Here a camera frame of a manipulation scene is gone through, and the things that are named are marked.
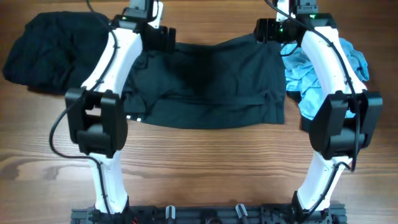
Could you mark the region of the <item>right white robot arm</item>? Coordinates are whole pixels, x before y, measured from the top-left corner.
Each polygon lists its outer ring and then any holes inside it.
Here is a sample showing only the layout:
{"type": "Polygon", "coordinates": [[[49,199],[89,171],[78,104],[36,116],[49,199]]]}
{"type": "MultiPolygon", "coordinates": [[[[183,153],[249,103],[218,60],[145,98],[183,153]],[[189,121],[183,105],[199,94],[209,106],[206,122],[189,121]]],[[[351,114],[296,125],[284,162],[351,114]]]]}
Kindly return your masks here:
{"type": "Polygon", "coordinates": [[[330,198],[344,170],[356,170],[358,154],[369,146],[382,110],[382,97],[359,80],[340,44],[336,23],[319,13],[309,1],[301,11],[300,1],[267,1],[275,19],[259,19],[256,40],[296,43],[313,65],[323,93],[315,117],[306,122],[314,150],[303,184],[286,207],[289,223],[338,221],[330,198]]]}

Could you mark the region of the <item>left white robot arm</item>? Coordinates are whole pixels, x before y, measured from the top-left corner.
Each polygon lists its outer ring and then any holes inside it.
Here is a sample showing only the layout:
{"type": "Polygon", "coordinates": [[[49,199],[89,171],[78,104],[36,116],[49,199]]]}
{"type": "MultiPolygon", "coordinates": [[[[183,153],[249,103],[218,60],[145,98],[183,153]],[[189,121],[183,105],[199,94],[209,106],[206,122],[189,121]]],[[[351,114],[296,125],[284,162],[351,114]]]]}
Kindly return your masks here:
{"type": "Polygon", "coordinates": [[[74,209],[71,223],[129,223],[132,215],[121,170],[121,149],[127,139],[122,91],[130,68],[146,40],[163,46],[160,1],[131,1],[105,25],[108,39],[99,61],[79,88],[65,95],[70,138],[88,160],[95,183],[92,207],[74,209]]]}

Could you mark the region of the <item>dark green t-shirt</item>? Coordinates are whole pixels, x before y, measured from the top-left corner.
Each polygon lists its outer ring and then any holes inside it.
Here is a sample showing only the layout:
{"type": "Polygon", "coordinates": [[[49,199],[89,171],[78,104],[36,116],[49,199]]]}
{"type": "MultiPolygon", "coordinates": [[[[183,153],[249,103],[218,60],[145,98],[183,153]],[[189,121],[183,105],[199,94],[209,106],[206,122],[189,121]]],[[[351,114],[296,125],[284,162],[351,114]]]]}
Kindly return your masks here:
{"type": "Polygon", "coordinates": [[[216,45],[145,50],[123,88],[133,120],[170,128],[283,124],[285,67],[277,42],[244,35],[216,45]]]}

